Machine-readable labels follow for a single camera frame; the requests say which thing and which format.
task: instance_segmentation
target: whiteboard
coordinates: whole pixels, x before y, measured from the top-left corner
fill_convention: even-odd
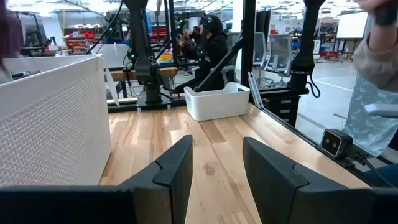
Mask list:
[[[367,12],[341,15],[336,37],[363,38],[367,19]]]

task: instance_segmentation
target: wooden tabletop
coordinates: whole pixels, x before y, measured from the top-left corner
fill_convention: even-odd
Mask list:
[[[177,67],[169,67],[169,68],[161,68],[160,71],[162,72],[163,77],[165,78],[173,78],[178,73]],[[127,80],[126,72],[123,71],[112,71],[111,72],[114,81],[125,81]],[[132,70],[129,72],[129,77],[131,80],[135,80],[136,78],[136,71]]]
[[[194,121],[184,107],[109,115],[113,151],[101,185],[118,185],[192,134],[193,180],[186,223],[258,223],[242,157],[251,136],[347,187],[368,187],[264,112],[249,106],[244,116]]]

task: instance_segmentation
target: white wall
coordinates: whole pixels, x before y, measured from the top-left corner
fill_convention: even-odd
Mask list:
[[[242,19],[243,19],[243,0],[235,0],[233,1],[231,32],[241,31]],[[242,68],[242,50],[239,50],[238,55],[236,56],[235,70],[240,70],[241,68]]]
[[[62,39],[63,31],[58,20],[58,15],[56,13],[50,13],[50,17],[42,17],[42,22],[47,38],[55,37],[57,45],[64,46],[65,44]]]
[[[303,20],[271,20],[270,23],[270,29],[276,29],[278,31],[278,34],[288,34],[289,32],[292,32],[297,26],[302,27]]]

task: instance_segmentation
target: black pole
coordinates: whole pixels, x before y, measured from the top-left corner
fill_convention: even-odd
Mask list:
[[[120,39],[121,39],[121,40],[124,40],[124,35],[123,35],[123,24],[122,24],[122,21],[119,22],[118,27],[119,27]]]
[[[42,39],[42,32],[40,31],[40,27],[39,27],[39,23],[37,22],[37,18],[36,15],[33,15],[33,18],[35,18],[35,23],[36,23],[36,27],[37,27],[37,39],[39,40],[39,44],[41,47],[45,47],[43,44],[43,39]]]
[[[179,63],[178,67],[179,68],[185,68],[185,67],[195,67],[195,66],[199,66],[199,63]],[[159,68],[170,68],[170,67],[174,67],[174,64],[160,64]]]
[[[21,19],[19,18],[18,12],[15,12],[15,15],[17,16],[18,23],[22,25],[22,22],[21,22]],[[22,32],[22,30],[21,30],[21,43],[22,43],[22,46],[25,46],[25,42],[24,42],[24,33]]]
[[[218,65],[211,71],[207,77],[199,84],[198,87],[194,89],[195,92],[201,92],[206,90],[206,87],[214,80],[214,78],[219,75],[220,71],[224,66],[229,63],[229,61],[241,50],[244,44],[244,40],[240,39],[232,49],[224,56],[224,58],[218,63]]]
[[[242,68],[241,84],[250,88],[248,72],[253,71],[253,51],[254,51],[254,25],[256,21],[256,1],[243,1],[243,49],[242,49]]]
[[[156,17],[156,36],[157,36],[157,41],[160,41],[160,37],[159,37],[159,17],[158,15],[155,13],[155,17]]]
[[[174,2],[173,0],[169,0],[169,7],[170,7],[170,31],[171,31],[171,40],[172,40],[172,46],[173,46],[173,63],[175,66],[178,66],[178,60],[177,60],[177,41],[175,40],[176,38],[176,33],[175,33],[175,18],[174,18]]]
[[[169,24],[169,7],[167,6],[167,0],[164,0],[164,16],[166,20],[166,31],[167,31],[167,39],[166,42],[170,40],[170,24]]]

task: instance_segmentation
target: white bin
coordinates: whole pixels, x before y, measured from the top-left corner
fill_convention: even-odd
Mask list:
[[[188,112],[195,121],[244,115],[248,109],[250,89],[237,83],[230,82],[222,90],[200,93],[185,87],[184,92]]]
[[[103,59],[4,63],[40,73],[0,85],[0,186],[98,184],[111,152]]]

